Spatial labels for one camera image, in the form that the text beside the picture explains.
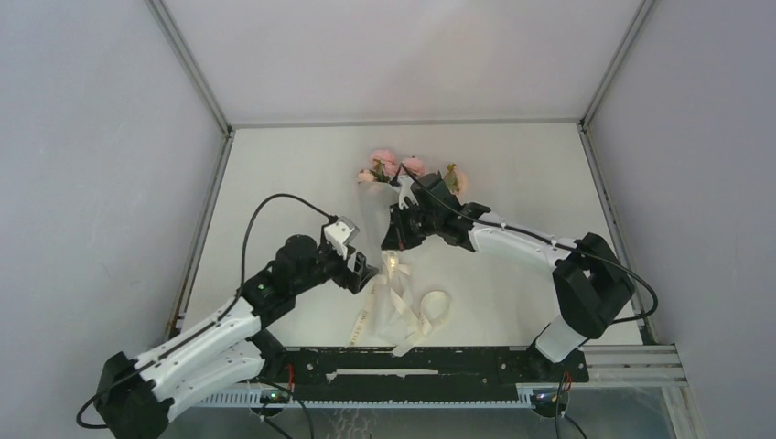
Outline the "pink flower one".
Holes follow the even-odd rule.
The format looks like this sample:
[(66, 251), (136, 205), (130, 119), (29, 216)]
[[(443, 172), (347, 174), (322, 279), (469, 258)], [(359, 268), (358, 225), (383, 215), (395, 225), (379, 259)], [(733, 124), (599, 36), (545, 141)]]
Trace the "pink flower one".
[(425, 163), (416, 156), (410, 156), (403, 159), (400, 169), (403, 174), (411, 174), (415, 177), (421, 177), (426, 173)]

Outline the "pink flower two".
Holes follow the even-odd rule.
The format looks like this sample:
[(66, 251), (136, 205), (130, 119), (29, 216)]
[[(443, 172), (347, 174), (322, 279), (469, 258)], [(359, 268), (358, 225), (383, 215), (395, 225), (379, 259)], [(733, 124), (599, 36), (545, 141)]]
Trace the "pink flower two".
[(379, 149), (370, 156), (371, 172), (380, 182), (388, 182), (396, 176), (399, 164), (394, 153), (387, 149)]

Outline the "white wrapping paper sheet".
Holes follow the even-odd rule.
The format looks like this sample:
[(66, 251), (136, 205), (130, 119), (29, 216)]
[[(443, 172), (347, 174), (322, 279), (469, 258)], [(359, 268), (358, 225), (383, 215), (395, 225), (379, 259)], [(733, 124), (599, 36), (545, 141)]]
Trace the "white wrapping paper sheet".
[[(358, 200), (365, 227), (366, 255), (369, 263), (380, 270), (382, 266), (381, 252), (383, 251), (380, 248), (380, 242), (388, 229), (388, 208), (393, 203), (398, 202), (398, 194), (393, 190), (393, 187), (386, 183), (359, 183)], [(381, 339), (369, 337), (367, 340)]]

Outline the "cream ribbon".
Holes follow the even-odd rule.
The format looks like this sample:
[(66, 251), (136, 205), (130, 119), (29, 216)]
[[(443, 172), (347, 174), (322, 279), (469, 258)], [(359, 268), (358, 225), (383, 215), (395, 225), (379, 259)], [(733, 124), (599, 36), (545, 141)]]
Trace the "cream ribbon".
[(393, 345), (391, 355), (403, 357), (422, 345), (447, 320), (448, 293), (433, 290), (417, 297), (410, 285), (411, 267), (398, 251), (382, 251), (378, 275), (368, 282), (366, 298), (346, 346), (355, 348), (369, 337)]

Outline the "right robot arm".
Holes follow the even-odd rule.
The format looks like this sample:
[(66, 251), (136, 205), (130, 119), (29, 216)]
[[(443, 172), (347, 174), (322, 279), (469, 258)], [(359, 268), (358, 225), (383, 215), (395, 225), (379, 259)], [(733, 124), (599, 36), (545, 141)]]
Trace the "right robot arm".
[(550, 274), (559, 315), (529, 347), (529, 368), (539, 380), (553, 380), (573, 351), (623, 323), (619, 313), (637, 287), (649, 293), (652, 305), (633, 319), (643, 320), (657, 309), (654, 288), (622, 265), (606, 240), (595, 233), (573, 240), (513, 225), (487, 206), (460, 203), (439, 174), (415, 177), (404, 171), (389, 184), (398, 199), (389, 208), (383, 250), (411, 250), (437, 236), (449, 246)]

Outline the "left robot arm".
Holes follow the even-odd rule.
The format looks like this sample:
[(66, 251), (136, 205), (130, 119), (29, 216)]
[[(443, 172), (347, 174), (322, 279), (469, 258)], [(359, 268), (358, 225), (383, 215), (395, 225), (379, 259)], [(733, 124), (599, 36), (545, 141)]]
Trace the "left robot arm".
[(350, 245), (337, 249), (294, 235), (231, 301), (194, 327), (133, 358), (110, 357), (85, 405), (116, 438), (157, 438), (213, 393), (284, 374), (286, 348), (268, 327), (294, 309), (299, 295), (328, 282), (357, 294), (378, 272)]

